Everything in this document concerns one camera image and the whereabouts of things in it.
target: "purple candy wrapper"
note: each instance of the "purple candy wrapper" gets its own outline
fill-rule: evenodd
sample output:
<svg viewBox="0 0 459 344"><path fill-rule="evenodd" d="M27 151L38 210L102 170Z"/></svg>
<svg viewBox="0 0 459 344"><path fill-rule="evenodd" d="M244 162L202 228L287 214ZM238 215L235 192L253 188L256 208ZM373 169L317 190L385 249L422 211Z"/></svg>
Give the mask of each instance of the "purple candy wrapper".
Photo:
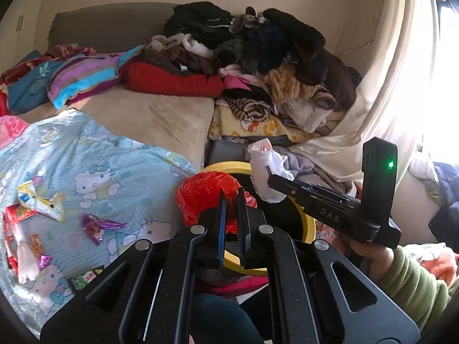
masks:
<svg viewBox="0 0 459 344"><path fill-rule="evenodd" d="M38 264L38 268L40 270L43 270L44 268L46 268L51 263L52 259L53 258L51 256L48 256L48 255L40 256L40 263Z"/></svg>
<svg viewBox="0 0 459 344"><path fill-rule="evenodd" d="M83 229L89 239L96 245L100 245L104 235L104 229L121 229L126 226L127 222L120 223L112 220L103 219L89 213L84 213L81 216Z"/></svg>

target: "red plastic bag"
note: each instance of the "red plastic bag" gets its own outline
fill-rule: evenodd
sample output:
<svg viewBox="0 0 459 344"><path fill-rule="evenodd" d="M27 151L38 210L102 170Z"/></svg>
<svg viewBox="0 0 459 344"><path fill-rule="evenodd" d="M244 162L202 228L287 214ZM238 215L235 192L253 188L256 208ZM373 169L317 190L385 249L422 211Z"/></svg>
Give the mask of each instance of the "red plastic bag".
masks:
<svg viewBox="0 0 459 344"><path fill-rule="evenodd" d="M220 191L226 199L226 232L237 234L236 195L239 182L229 173L201 172L183 181L178 188L175 200L182 210L186 226L197 224L201 211L219 204ZM246 203L256 208L256 200L247 191L244 192Z"/></svg>

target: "silver bolt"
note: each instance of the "silver bolt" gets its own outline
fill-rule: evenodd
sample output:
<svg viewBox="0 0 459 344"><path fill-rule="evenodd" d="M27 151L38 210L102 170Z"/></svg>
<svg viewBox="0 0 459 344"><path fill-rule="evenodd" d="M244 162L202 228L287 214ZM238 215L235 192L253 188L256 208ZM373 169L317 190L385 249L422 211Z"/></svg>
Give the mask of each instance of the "silver bolt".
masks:
<svg viewBox="0 0 459 344"><path fill-rule="evenodd" d="M271 234L274 228L271 225L263 224L258 227L258 231L262 234Z"/></svg>
<svg viewBox="0 0 459 344"><path fill-rule="evenodd" d="M328 249L329 245L326 240L318 239L314 242L314 247L319 249L320 251L325 251Z"/></svg>
<svg viewBox="0 0 459 344"><path fill-rule="evenodd" d="M193 226L190 228L190 231L191 231L193 234L199 235L199 234L203 234L203 233L206 231L206 228L203 227L203 225L193 225Z"/></svg>
<svg viewBox="0 0 459 344"><path fill-rule="evenodd" d="M147 241L146 239L141 239L135 244L135 247L139 251L145 251L146 249L148 249L150 247L150 242Z"/></svg>

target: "person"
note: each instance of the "person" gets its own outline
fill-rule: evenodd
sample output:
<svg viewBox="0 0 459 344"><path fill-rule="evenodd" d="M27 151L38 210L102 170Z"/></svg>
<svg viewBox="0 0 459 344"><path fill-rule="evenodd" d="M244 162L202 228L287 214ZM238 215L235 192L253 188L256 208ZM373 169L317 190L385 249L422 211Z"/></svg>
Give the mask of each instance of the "person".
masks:
<svg viewBox="0 0 459 344"><path fill-rule="evenodd" d="M402 247L395 250L364 245L351 240L357 254L371 260L369 277L418 325L421 331L432 327L459 286L457 278L448 288ZM263 344L272 338L269 290L263 288L240 306L215 295L193 297L190 334L196 344Z"/></svg>

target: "yellow rim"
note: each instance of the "yellow rim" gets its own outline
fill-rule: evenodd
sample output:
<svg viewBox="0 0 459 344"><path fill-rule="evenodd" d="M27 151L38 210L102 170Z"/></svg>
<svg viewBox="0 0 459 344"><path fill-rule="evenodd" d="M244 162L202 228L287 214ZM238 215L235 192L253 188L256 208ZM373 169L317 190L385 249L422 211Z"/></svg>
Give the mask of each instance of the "yellow rim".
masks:
<svg viewBox="0 0 459 344"><path fill-rule="evenodd" d="M226 173L240 173L249 175L252 172L249 163L245 163L242 161L223 161L220 163L215 163L208 165L203 169L203 171L218 171L218 172L226 172ZM315 238L315 221L309 215L306 215L303 212L303 207L300 206L293 198L290 198L293 204L298 209L298 212L301 216L301 220L303 222L303 238L302 241L305 243L312 243ZM225 259L223 261L223 266L226 268L237 271L241 274L246 275L256 275L258 277L264 277L267 274L266 269L244 269L240 266L239 257L231 254L228 251L225 251Z"/></svg>

